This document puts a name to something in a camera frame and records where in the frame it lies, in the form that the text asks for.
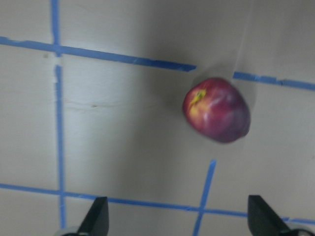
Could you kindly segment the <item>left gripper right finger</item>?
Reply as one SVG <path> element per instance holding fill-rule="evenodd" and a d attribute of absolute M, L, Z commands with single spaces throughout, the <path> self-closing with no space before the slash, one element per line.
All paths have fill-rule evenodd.
<path fill-rule="evenodd" d="M 260 195 L 248 196 L 247 215 L 252 236 L 282 236 L 291 231 Z"/>

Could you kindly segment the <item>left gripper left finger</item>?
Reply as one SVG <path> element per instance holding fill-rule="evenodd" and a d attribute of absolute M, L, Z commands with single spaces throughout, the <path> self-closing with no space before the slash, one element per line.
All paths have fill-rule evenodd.
<path fill-rule="evenodd" d="M 109 232 L 109 210 L 107 197 L 97 197 L 75 236 L 107 236 Z"/>

